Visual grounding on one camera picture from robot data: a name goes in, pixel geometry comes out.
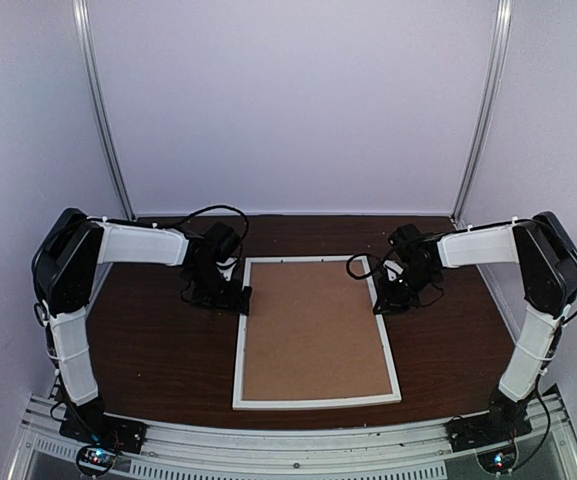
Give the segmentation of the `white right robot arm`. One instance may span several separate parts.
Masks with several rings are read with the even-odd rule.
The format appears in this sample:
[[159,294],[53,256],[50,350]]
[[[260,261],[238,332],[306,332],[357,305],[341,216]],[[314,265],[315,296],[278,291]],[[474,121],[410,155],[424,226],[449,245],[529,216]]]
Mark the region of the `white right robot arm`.
[[422,305],[422,292],[437,286],[447,270],[505,265],[517,272],[524,319],[509,363],[481,419],[487,440],[503,440],[519,424],[520,408],[538,388],[557,351],[565,326],[577,315],[577,247],[558,216],[532,217],[460,230],[423,233],[416,225],[397,228],[388,239],[397,272],[380,266],[375,282],[376,314],[398,314]]

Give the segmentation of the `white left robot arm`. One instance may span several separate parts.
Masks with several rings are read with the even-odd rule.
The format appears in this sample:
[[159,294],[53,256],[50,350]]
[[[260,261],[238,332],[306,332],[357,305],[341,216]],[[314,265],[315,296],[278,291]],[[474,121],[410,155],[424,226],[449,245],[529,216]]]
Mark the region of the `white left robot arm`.
[[246,314],[252,289],[233,274],[248,233],[217,221],[203,233],[185,221],[138,222],[65,209],[31,263],[37,319],[49,332],[50,358],[72,405],[71,420],[91,444],[105,442],[112,424],[90,406],[100,393],[89,354],[86,319],[98,266],[131,263],[179,269],[181,299],[210,309]]

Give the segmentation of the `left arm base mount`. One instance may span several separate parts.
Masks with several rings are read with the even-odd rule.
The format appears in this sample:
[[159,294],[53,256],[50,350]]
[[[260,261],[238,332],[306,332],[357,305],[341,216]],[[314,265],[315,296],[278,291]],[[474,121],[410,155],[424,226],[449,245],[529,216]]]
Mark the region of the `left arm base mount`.
[[147,431],[144,422],[108,415],[101,398],[80,406],[65,405],[59,433],[82,443],[74,462],[85,477],[106,475],[122,454],[141,452]]

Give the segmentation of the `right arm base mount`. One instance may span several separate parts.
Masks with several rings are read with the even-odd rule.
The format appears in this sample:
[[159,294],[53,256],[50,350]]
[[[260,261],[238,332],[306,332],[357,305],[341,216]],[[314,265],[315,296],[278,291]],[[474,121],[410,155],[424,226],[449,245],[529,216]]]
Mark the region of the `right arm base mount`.
[[518,462],[516,439],[532,432],[527,419],[531,395],[515,402],[494,389],[488,410],[470,417],[455,416],[445,425],[453,452],[475,449],[479,466],[489,474],[509,474]]

